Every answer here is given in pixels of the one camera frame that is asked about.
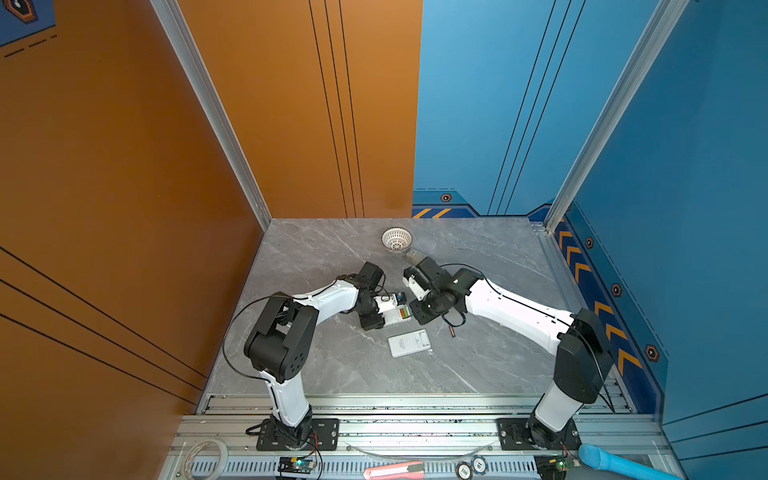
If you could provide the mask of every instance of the metal post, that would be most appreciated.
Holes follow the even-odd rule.
[[[581,188],[589,170],[603,151],[608,138],[613,134],[621,115],[627,110],[635,92],[643,83],[645,75],[659,55],[661,47],[667,41],[686,5],[688,5],[688,0],[659,1],[659,5],[657,5],[642,36],[640,36],[640,40],[635,45],[629,61],[624,66],[611,96],[605,103],[598,121],[595,122],[592,132],[587,137],[587,141],[584,142],[584,146],[576,157],[571,171],[568,172],[563,186],[560,187],[552,208],[549,209],[544,220],[544,227],[547,232],[554,232],[560,219],[565,215],[565,211],[576,197],[578,189]]]
[[[163,25],[165,35],[168,36],[168,40],[170,40],[170,44],[184,68],[184,72],[187,74],[187,78],[189,78],[190,84],[192,84],[197,100],[200,101],[200,105],[208,117],[210,126],[219,139],[221,148],[224,150],[232,170],[234,170],[235,177],[240,182],[240,187],[243,188],[248,204],[256,215],[261,229],[266,232],[266,228],[272,221],[272,215],[270,215],[270,210],[266,206],[261,190],[259,190],[248,160],[245,158],[243,148],[237,140],[237,135],[235,135],[227,112],[224,110],[219,94],[216,92],[214,82],[210,79],[208,70],[205,68],[203,57],[197,50],[192,32],[187,21],[184,20],[179,4],[176,0],[150,0],[150,2]]]

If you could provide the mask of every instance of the black mounting plate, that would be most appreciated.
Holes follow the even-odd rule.
[[[502,444],[502,450],[538,450],[525,441],[525,424],[528,419],[496,419],[498,440]],[[565,424],[564,436],[565,448],[570,452],[577,452],[581,446],[576,423],[573,419]]]
[[[317,434],[318,450],[321,452],[336,450],[339,441],[339,419],[312,419],[310,439],[298,449],[289,448],[277,438],[275,423],[276,419],[270,416],[270,419],[261,427],[256,450],[260,452],[311,452],[315,448],[315,433]]]

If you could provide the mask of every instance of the white remote control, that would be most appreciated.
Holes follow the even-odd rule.
[[[432,346],[429,344],[429,337],[424,329],[389,337],[389,349],[392,350],[392,356],[395,358],[430,348]]]

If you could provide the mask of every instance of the blue cylindrical object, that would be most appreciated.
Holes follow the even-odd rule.
[[[608,470],[620,475],[626,475],[629,478],[636,478],[637,480],[680,480],[674,475],[659,472],[631,460],[611,455],[594,445],[582,445],[578,449],[578,454],[582,463],[591,466],[595,470]]]

